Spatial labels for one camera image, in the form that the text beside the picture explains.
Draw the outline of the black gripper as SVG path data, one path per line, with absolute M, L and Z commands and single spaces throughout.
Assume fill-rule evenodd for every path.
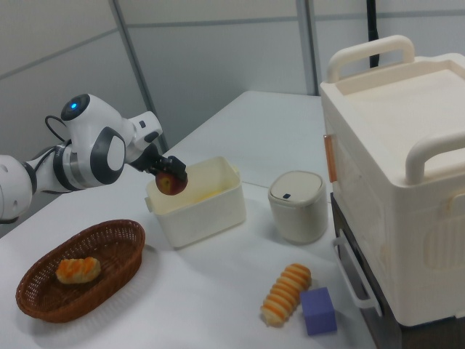
M 187 180 L 186 165 L 175 156 L 164 158 L 154 144 L 150 144 L 134 161 L 134 168 L 153 176 L 167 173 L 178 180 Z

